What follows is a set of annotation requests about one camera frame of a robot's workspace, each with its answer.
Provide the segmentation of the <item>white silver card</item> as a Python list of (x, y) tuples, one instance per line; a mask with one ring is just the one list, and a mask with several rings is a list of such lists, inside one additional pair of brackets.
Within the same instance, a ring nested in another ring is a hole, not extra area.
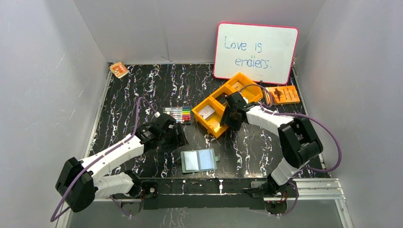
[(209, 120), (214, 114), (215, 110), (210, 105), (206, 105), (198, 112), (198, 115), (206, 121)]

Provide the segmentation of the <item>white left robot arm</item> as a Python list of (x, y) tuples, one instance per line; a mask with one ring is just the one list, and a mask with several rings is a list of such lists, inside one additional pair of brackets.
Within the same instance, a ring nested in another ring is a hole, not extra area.
[(149, 123), (137, 127), (113, 146), (81, 160), (67, 160), (56, 184), (57, 192), (73, 212), (86, 209), (95, 199), (116, 194), (136, 198), (143, 193), (141, 179), (132, 171), (109, 176), (126, 161), (144, 153), (163, 149), (174, 151), (187, 145), (182, 125), (168, 114), (158, 114)]

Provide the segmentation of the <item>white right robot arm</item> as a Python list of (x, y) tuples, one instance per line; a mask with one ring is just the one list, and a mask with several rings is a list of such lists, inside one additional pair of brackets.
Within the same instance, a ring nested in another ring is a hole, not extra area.
[(279, 137), (283, 158), (265, 183), (245, 189), (253, 195), (281, 196), (293, 176), (323, 151), (323, 145), (306, 115), (273, 113), (257, 102), (247, 103), (240, 92), (226, 96), (220, 124), (238, 131), (243, 123), (261, 127)]

